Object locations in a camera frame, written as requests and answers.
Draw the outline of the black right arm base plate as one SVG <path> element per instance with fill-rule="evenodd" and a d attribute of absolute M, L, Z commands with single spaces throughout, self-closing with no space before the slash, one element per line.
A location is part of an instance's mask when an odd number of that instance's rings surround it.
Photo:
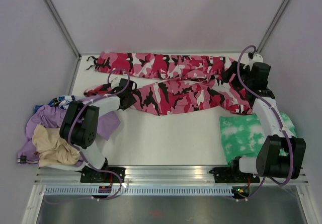
<path fill-rule="evenodd" d="M 260 178 L 249 173 L 235 171 L 230 167 L 215 167 L 209 171 L 216 184 L 260 183 Z"/>

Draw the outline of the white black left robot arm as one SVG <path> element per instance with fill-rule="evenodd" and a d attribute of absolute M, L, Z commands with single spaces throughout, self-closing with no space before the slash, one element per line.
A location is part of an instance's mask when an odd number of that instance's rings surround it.
<path fill-rule="evenodd" d="M 108 160 L 96 143 L 99 118 L 116 110 L 126 110 L 136 99 L 133 91 L 137 83 L 121 79 L 119 86 L 103 95 L 89 97 L 87 100 L 72 101 L 60 127 L 60 137 L 74 147 L 80 154 L 83 166 L 92 170 L 92 177 L 105 182 L 110 175 Z"/>

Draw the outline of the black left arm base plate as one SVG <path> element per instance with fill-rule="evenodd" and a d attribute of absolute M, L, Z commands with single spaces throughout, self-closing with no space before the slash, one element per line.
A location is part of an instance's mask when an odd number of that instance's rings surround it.
<path fill-rule="evenodd" d="M 109 171 L 115 172 L 116 174 L 118 174 L 122 180 L 122 182 L 124 182 L 124 178 L 125 178 L 125 168 L 122 167 L 110 167 L 108 169 Z M 91 169 L 89 167 L 84 167 L 82 169 L 82 173 L 81 173 L 81 177 L 80 177 L 80 182 L 81 183 L 120 183 L 119 179 L 111 174 L 111 173 L 102 173 L 102 172 L 98 172 L 95 171 L 94 169 Z"/>

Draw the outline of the purple trousers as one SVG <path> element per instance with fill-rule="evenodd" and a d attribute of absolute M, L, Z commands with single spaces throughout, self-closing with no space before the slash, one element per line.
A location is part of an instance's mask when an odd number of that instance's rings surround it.
<path fill-rule="evenodd" d="M 65 109 L 41 106 L 28 120 L 25 130 L 25 143 L 17 153 L 17 163 L 22 165 L 38 164 L 40 157 L 32 143 L 32 137 L 37 125 L 45 128 L 60 128 L 66 114 Z M 98 119 L 97 135 L 108 140 L 120 125 L 120 119 L 115 112 L 109 112 Z"/>

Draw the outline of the pink camouflage trousers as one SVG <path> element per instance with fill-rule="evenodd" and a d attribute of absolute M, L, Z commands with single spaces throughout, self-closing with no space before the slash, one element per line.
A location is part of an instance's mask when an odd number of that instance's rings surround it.
<path fill-rule="evenodd" d="M 102 52 L 93 58 L 96 72 L 126 74 L 155 82 L 132 90 L 132 109 L 156 116 L 222 107 L 252 114 L 246 91 L 224 72 L 235 62 L 225 56 Z"/>

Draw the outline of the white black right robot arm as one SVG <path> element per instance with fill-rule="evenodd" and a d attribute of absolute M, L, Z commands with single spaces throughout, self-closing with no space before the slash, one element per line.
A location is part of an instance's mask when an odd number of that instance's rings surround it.
<path fill-rule="evenodd" d="M 236 157 L 229 169 L 231 179 L 242 181 L 248 174 L 283 178 L 283 184 L 300 175 L 306 142 L 286 127 L 278 111 L 275 95 L 268 88 L 271 67 L 263 62 L 251 66 L 234 61 L 222 74 L 224 82 L 232 81 L 234 88 L 245 89 L 245 99 L 263 128 L 265 141 L 256 157 Z"/>

